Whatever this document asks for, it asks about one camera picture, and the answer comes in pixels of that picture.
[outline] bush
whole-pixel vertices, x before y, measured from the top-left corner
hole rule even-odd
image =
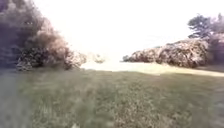
[[[15,34],[10,36],[14,40],[5,40],[0,44],[10,49],[16,61],[13,64],[19,70],[38,67],[70,69],[86,61],[85,55],[69,49],[67,42],[41,16],[32,2],[15,0],[8,5],[0,15],[0,27],[7,26],[5,30],[14,31]],[[6,59],[4,54],[2,52],[0,58]]]
[[[195,68],[210,63],[213,55],[206,41],[189,39],[163,47],[134,52],[130,57],[123,58],[125,62],[156,62],[169,65]]]

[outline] green grass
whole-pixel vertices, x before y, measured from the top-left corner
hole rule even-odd
[[[209,128],[223,78],[138,72],[36,71],[18,75],[32,128]]]

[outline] ground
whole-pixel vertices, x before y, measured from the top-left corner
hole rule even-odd
[[[221,66],[190,70],[105,63],[83,68],[2,71],[0,94],[5,98],[0,100],[5,105],[0,104],[0,121],[7,121],[0,127],[224,127]]]

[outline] sky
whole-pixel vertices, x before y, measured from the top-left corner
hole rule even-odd
[[[74,49],[114,60],[186,39],[197,14],[224,14],[223,0],[34,0]]]

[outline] tree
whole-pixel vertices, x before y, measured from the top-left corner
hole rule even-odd
[[[212,31],[214,31],[214,33],[224,33],[224,17],[221,13],[218,14],[217,20],[213,22]]]
[[[204,38],[211,35],[211,19],[198,15],[188,22],[189,28],[194,31],[189,38]]]

